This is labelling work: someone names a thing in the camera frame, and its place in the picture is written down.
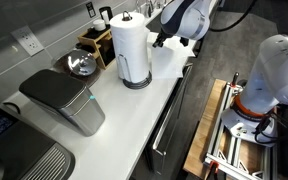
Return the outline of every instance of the floor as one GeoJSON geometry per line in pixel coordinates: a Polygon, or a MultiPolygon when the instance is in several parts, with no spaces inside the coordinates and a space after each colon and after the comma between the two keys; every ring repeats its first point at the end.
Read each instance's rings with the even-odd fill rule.
{"type": "MultiPolygon", "coordinates": [[[[225,0],[223,11],[243,13],[252,0],[225,0]]],[[[288,35],[288,0],[258,0],[252,14],[275,22],[279,34],[288,35]]]]}
{"type": "MultiPolygon", "coordinates": [[[[251,0],[226,0],[226,5],[222,11],[217,12],[211,26],[222,28],[232,24],[242,15],[241,12],[245,11],[250,2],[251,0]]],[[[278,33],[288,34],[288,22],[284,22],[288,13],[281,17],[276,15],[287,10],[275,12],[282,6],[288,10],[286,1],[259,0],[252,13],[235,28],[222,33],[207,33],[198,58],[189,59],[194,65],[184,97],[184,113],[180,117],[184,121],[177,129],[186,137],[181,139],[182,153],[167,163],[163,176],[153,175],[149,179],[198,179],[185,173],[182,167],[214,80],[231,81],[235,72],[239,72],[239,79],[248,78],[260,43],[278,33]]]]}

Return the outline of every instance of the paper towel roll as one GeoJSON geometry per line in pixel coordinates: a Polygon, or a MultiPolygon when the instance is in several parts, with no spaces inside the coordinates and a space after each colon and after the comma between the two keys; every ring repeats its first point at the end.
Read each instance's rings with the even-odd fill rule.
{"type": "Polygon", "coordinates": [[[145,27],[145,17],[142,14],[131,12],[129,15],[132,17],[129,21],[122,20],[123,13],[114,16],[110,25],[119,77],[138,83],[149,74],[147,57],[149,30],[145,27]]]}

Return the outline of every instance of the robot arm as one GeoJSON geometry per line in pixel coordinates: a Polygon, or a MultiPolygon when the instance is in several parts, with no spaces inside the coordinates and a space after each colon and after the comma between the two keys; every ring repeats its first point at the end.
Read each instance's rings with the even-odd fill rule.
{"type": "Polygon", "coordinates": [[[267,143],[272,138],[267,136],[276,137],[276,122],[262,127],[261,133],[267,136],[256,128],[278,103],[288,105],[288,36],[283,35],[261,43],[247,85],[232,106],[223,111],[221,119],[233,136],[272,146],[274,143],[267,143]]]}
{"type": "Polygon", "coordinates": [[[170,2],[161,14],[161,32],[153,44],[163,46],[163,42],[172,36],[199,40],[207,32],[209,6],[211,0],[174,0],[170,2]]]}

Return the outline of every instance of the wall outlet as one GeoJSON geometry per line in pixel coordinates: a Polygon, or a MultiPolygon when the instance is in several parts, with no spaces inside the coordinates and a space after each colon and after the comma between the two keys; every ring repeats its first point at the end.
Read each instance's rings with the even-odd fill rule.
{"type": "Polygon", "coordinates": [[[96,15],[96,13],[95,13],[93,3],[92,2],[86,3],[85,6],[86,6],[87,12],[90,15],[90,17],[91,18],[94,17],[96,15]]]}
{"type": "Polygon", "coordinates": [[[44,49],[28,26],[17,29],[11,34],[31,56],[44,49]]]}

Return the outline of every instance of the gray wall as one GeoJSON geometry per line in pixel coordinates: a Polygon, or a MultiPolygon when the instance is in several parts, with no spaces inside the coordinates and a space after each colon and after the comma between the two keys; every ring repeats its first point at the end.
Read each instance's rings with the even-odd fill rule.
{"type": "Polygon", "coordinates": [[[17,92],[35,72],[50,68],[54,60],[71,50],[77,36],[99,18],[98,9],[110,6],[113,15],[133,11],[135,0],[92,0],[96,17],[85,0],[0,0],[0,101],[17,92]],[[28,25],[44,50],[30,56],[10,32],[28,25]]]}

